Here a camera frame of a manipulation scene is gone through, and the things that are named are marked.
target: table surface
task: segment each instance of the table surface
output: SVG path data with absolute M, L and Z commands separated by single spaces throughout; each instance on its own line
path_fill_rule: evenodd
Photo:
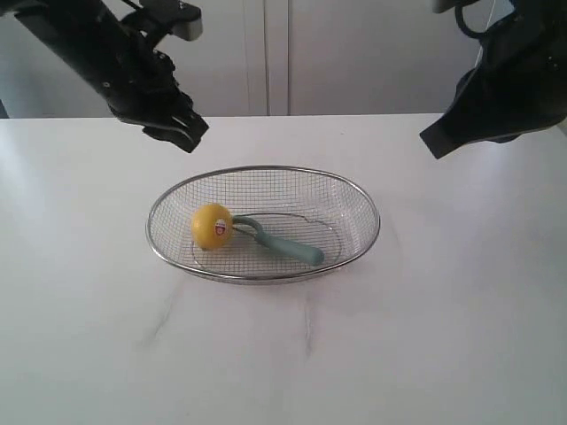
M 190 155 L 115 120 L 0 121 L 0 423 L 567 423 L 567 138 L 437 161 L 435 118 L 214 118 Z M 254 164 L 359 183 L 374 248 L 274 287 L 152 253 L 165 189 Z

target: lemon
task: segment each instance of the lemon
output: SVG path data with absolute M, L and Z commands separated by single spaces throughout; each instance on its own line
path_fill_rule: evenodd
M 219 204 L 201 206 L 191 220 L 193 241 L 203 250 L 221 248 L 232 236 L 230 211 Z

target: cabinet door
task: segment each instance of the cabinet door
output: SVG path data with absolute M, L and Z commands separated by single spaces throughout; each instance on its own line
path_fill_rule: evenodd
M 478 56 L 478 42 L 461 34 L 454 14 L 434 14 L 425 1 L 290 5 L 293 115 L 441 112 Z M 466 8 L 470 26 L 484 30 L 492 6 Z
M 121 18 L 131 9 L 105 0 Z M 206 116 L 265 115 L 266 64 L 262 0 L 197 0 L 204 33 L 195 42 L 167 37 L 158 47 L 175 77 Z M 111 116 L 61 59 L 13 17 L 0 19 L 0 99 L 12 118 Z

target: blue-gray handle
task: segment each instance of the blue-gray handle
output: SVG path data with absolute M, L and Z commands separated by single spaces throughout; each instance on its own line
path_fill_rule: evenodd
M 256 236 L 254 237 L 256 242 L 280 255 L 292 257 L 310 266 L 320 266 L 325 260 L 325 254 L 319 248 L 268 235 L 264 232 L 261 224 L 250 217 L 235 216 L 232 219 L 235 224 L 245 224 L 253 227 L 256 230 Z

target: wire mesh basket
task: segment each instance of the wire mesh basket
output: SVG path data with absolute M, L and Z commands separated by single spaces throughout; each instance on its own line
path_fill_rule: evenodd
M 272 236 L 318 248 L 324 253 L 322 264 L 278 255 L 237 225 L 220 249 L 200 249 L 190 223 L 209 204 L 258 221 Z M 292 166 L 246 166 L 192 177 L 159 197 L 146 225 L 150 246 L 170 265 L 239 284 L 296 282 L 329 272 L 366 253 L 379 231 L 378 210 L 359 186 L 335 174 Z

